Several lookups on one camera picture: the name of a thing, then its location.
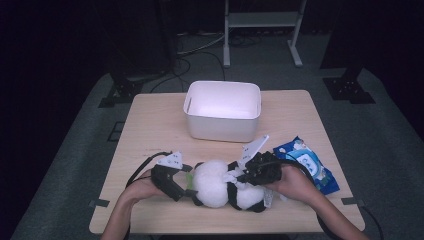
wet wipes package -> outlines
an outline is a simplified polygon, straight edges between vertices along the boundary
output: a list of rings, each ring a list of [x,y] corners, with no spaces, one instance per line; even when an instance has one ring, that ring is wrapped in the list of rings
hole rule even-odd
[[[311,173],[315,186],[323,194],[327,195],[340,190],[331,171],[322,165],[318,156],[299,137],[275,147],[273,151],[275,156],[280,159],[295,160],[305,166]]]

human arm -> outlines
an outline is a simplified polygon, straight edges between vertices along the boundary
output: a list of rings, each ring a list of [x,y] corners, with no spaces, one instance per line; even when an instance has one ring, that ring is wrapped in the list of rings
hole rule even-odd
[[[119,196],[109,221],[103,231],[102,240],[123,239],[130,226],[131,211],[137,202],[156,195],[164,195],[152,183],[150,170],[130,184]]]
[[[265,187],[309,205],[327,227],[342,239],[368,239],[296,167],[282,166],[281,180]]]

white shelf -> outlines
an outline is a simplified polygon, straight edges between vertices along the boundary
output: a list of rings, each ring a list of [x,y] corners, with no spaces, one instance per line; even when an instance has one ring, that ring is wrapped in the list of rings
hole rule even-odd
[[[298,12],[230,13],[229,27],[294,27]]]

white plush toy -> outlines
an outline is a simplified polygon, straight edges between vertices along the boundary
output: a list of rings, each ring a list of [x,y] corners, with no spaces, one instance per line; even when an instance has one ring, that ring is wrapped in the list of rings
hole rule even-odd
[[[228,166],[222,160],[211,160],[195,168],[193,190],[198,193],[194,199],[199,201],[195,201],[196,205],[219,208],[228,202],[227,183],[223,181],[227,172]]]
[[[210,160],[198,164],[193,174],[193,190],[197,191],[193,202],[211,208],[230,203],[237,210],[264,211],[265,188],[237,182],[242,173],[237,162],[227,165],[223,160]]]

white plastic bin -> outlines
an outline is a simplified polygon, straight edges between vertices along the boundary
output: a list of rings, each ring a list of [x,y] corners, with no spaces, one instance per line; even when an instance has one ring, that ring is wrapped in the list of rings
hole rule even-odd
[[[184,112],[193,138],[250,142],[261,114],[261,92],[252,83],[196,81],[187,92]]]

